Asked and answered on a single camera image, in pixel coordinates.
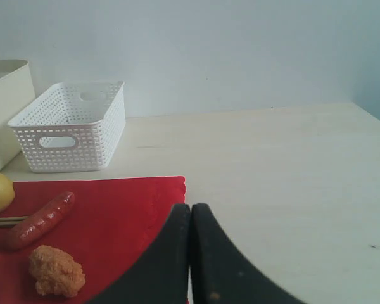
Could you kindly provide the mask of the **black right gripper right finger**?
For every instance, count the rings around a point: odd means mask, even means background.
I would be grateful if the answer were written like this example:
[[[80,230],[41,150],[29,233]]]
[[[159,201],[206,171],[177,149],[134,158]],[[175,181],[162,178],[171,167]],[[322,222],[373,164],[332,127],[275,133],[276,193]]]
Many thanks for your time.
[[[190,269],[194,303],[302,302],[236,248],[206,203],[197,203],[191,210]]]

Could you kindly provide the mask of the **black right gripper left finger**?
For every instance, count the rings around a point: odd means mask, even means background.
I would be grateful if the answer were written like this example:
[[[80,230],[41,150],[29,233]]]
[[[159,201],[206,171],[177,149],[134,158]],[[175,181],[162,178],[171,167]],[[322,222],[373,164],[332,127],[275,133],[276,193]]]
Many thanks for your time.
[[[123,275],[89,303],[187,303],[190,207],[175,204],[160,233]]]

